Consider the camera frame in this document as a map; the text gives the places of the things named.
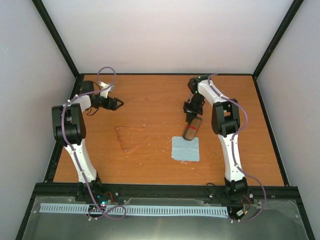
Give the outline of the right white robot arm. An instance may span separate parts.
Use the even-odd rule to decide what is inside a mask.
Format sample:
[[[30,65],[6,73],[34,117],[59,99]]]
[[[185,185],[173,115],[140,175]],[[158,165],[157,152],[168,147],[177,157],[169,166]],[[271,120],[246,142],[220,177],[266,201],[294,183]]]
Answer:
[[[182,137],[191,141],[200,127],[205,102],[211,105],[211,127],[217,135],[224,157],[224,193],[229,202],[237,201],[247,193],[248,184],[242,170],[238,148],[238,133],[241,129],[239,104],[235,98],[229,98],[213,83],[215,73],[192,77],[188,81],[191,92],[189,100],[183,104],[187,126]]]

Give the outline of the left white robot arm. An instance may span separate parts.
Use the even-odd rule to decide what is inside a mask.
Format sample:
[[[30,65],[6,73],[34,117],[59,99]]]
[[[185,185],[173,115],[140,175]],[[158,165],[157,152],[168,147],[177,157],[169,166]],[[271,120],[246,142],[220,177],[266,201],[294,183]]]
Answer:
[[[53,106],[51,115],[54,139],[63,145],[72,159],[80,192],[96,202],[103,198],[104,188],[86,148],[87,130],[83,112],[92,108],[116,111],[124,102],[109,96],[114,84],[100,81],[99,90],[95,90],[94,85],[93,81],[83,81],[80,94],[66,104]]]

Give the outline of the brown fabric sunglasses pouch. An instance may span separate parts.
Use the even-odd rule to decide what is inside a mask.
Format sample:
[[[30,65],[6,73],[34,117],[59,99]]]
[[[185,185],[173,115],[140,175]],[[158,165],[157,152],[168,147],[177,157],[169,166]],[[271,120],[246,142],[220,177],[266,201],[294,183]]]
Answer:
[[[183,139],[186,141],[192,141],[196,136],[196,133],[201,125],[201,122],[202,122],[201,117],[195,117],[192,121],[190,121],[183,132],[183,135],[182,135]]]

